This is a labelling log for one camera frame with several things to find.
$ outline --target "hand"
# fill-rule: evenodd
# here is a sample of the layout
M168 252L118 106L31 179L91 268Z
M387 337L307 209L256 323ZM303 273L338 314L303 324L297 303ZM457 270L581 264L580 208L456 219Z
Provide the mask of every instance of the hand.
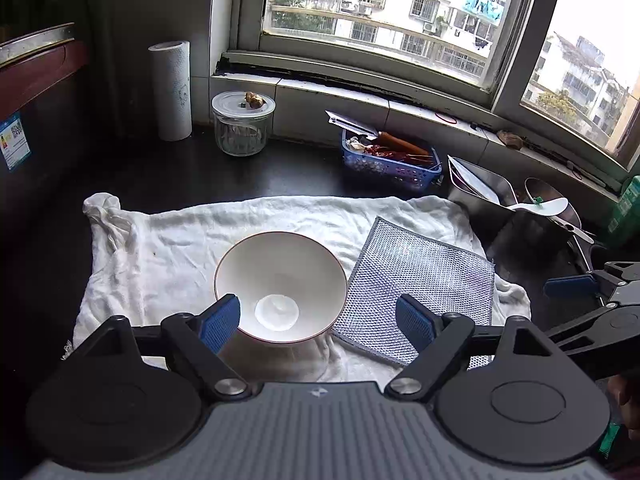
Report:
M616 375L609 378L609 392L618 401L630 440L640 440L640 377Z

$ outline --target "white cloth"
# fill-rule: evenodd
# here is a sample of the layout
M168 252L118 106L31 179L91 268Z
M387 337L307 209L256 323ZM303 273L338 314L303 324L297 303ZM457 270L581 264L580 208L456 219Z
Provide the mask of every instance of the white cloth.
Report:
M407 202L279 196L147 215L125 211L116 196L97 193L84 201L83 210L92 226L94 264L76 320L75 348L114 314L129 317L132 326L159 324L177 312L199 314L215 302L212 280L220 258L258 232L291 231L313 238L338 258L347 276L376 216L484 257L462 209L435 196ZM516 314L530 318L526 292L496 275L492 323L504 324ZM264 346L237 334L222 357L248 380L374 380L384 387L400 369L328 333L286 347Z

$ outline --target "glass jar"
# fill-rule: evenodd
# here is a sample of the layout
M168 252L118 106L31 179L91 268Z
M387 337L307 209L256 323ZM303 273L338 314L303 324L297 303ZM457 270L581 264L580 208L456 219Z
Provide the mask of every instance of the glass jar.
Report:
M270 97L260 96L265 103L260 108L251 108L245 95L245 92L224 92L211 101L216 144L229 155L254 155L267 143L267 124L276 103Z

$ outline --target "jar lid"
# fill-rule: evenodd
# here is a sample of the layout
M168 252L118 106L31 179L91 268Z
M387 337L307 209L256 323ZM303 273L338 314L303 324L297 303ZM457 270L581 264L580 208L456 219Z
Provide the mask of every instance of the jar lid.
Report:
M265 100L265 103L260 108L251 108L245 99L245 94L245 92L222 92L211 100L211 106L215 113L229 119L260 119L276 109L275 101L264 95L260 97Z

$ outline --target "paper towel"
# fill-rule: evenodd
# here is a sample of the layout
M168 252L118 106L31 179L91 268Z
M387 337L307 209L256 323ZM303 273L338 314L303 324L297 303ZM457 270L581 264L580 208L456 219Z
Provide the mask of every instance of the paper towel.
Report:
M191 134L189 42L168 41L149 47L158 135L180 140Z

